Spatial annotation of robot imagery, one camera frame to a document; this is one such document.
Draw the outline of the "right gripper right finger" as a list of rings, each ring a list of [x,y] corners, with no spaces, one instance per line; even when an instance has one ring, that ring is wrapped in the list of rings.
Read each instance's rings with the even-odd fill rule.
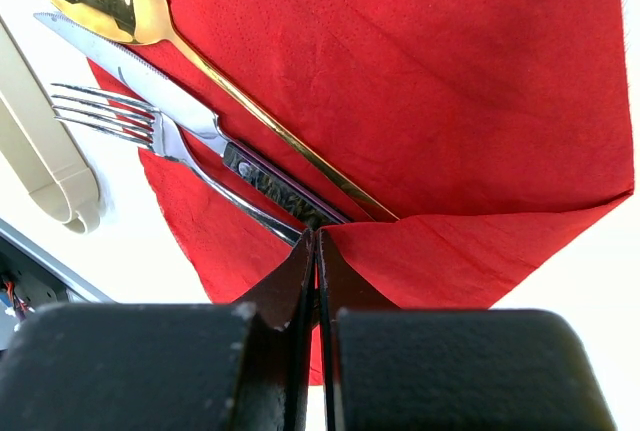
[[[570,325],[542,310],[403,310],[317,237],[331,430],[611,430]]]

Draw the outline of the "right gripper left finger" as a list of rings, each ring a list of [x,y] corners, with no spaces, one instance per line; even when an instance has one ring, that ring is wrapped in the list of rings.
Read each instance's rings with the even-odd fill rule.
[[[1,361],[5,430],[301,430],[314,243],[223,305],[56,304]]]

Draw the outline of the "steak knife patterned handle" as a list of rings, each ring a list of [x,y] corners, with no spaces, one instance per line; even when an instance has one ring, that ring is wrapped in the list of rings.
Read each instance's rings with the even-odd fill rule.
[[[171,118],[180,132],[218,155],[223,165],[305,227],[347,224],[350,219],[241,141],[227,136],[217,114],[144,59],[102,38],[60,13],[37,12],[35,19],[145,101]]]

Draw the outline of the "silver fork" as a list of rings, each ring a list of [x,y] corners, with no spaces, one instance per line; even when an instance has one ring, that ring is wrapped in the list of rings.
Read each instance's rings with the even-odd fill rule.
[[[177,126],[153,105],[94,87],[58,83],[73,96],[53,94],[55,119],[86,126],[102,134],[131,142],[141,149],[191,170],[210,188],[275,236],[293,246],[302,232],[254,206],[211,178],[197,163]]]

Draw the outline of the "red paper napkin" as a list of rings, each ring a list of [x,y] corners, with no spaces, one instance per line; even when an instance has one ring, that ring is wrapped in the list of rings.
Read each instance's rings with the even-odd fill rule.
[[[169,44],[139,56],[340,208],[395,304],[487,308],[634,190],[621,0],[170,0],[181,33],[395,215],[364,213]]]

